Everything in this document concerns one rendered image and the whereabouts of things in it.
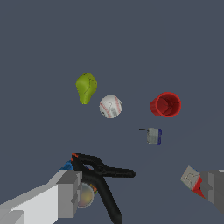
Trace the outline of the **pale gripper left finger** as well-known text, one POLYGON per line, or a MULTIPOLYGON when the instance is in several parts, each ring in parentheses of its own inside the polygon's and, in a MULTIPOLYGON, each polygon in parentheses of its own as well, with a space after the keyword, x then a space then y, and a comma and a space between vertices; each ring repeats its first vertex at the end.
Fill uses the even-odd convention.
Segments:
POLYGON ((73 218, 81 198, 82 172, 59 170, 47 184, 0 205, 0 224, 54 224, 73 218))

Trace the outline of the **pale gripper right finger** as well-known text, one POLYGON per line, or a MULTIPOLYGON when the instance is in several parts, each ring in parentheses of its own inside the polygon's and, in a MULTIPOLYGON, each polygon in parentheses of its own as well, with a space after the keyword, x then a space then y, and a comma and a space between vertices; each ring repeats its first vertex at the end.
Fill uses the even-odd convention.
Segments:
POLYGON ((224 214, 224 170, 202 171, 200 177, 202 194, 224 214))

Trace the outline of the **blue object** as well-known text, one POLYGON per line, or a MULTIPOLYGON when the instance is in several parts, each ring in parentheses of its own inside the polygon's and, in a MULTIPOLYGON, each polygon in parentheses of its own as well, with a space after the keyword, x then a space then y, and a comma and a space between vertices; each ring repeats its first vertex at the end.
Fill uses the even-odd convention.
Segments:
POLYGON ((72 170, 73 166, 71 161, 67 161, 62 167, 61 170, 72 170))

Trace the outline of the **grey and red box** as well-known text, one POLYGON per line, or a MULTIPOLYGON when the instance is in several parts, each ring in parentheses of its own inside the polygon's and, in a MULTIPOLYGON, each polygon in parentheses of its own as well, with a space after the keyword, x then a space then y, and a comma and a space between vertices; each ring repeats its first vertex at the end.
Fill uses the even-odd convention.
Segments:
POLYGON ((200 197, 205 198, 202 190, 201 183, 202 178, 200 172, 192 168, 190 165, 187 166, 185 172, 181 176, 180 180, 194 193, 198 194, 200 197))

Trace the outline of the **shiny round can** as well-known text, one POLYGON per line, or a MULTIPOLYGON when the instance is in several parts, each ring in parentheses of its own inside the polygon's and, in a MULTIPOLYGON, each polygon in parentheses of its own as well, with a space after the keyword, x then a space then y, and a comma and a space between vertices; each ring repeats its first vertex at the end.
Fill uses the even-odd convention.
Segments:
POLYGON ((97 193, 97 188, 92 184, 82 183, 80 201, 78 202, 78 208, 87 208, 93 201, 97 193))

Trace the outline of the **black spring clamp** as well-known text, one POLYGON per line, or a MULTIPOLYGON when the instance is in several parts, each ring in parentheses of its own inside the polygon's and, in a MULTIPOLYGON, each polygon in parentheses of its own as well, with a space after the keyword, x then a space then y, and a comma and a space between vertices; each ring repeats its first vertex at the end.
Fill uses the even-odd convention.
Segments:
POLYGON ((71 163, 75 171, 82 171, 82 180, 85 183, 96 187, 111 221, 114 224, 123 224, 121 211, 104 178, 134 178, 136 173, 130 169, 109 167, 98 157, 81 153, 73 153, 71 163))

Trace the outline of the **grey padlock blue edge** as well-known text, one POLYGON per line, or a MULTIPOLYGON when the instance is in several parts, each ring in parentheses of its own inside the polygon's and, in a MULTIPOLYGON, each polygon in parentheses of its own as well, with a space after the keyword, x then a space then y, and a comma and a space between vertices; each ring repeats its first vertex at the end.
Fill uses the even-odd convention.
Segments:
POLYGON ((161 129, 148 128, 148 129, 145 129, 145 131, 147 132, 148 144, 155 144, 155 145, 161 144, 161 136, 162 136, 161 129))

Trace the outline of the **red cup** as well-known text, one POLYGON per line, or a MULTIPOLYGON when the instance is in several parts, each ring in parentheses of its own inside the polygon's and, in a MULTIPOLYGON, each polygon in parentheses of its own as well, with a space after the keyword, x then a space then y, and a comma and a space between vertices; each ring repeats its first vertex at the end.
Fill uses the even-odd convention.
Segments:
POLYGON ((181 100, 172 92, 163 92, 150 103, 150 111, 155 116, 174 117, 180 110, 181 100))

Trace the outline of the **white baseball red stitching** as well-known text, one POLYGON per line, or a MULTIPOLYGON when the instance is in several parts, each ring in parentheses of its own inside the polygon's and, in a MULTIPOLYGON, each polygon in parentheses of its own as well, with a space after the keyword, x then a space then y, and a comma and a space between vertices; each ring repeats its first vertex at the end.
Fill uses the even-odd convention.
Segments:
POLYGON ((122 102, 115 95, 107 95, 100 101, 100 112, 106 118, 116 118, 122 112, 122 102))

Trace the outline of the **green pear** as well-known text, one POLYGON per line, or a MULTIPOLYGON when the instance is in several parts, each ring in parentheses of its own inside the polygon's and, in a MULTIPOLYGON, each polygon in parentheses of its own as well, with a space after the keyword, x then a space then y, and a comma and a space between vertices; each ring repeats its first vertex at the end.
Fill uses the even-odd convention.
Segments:
POLYGON ((88 104, 97 89, 96 78, 91 73, 84 73, 75 82, 81 104, 88 104))

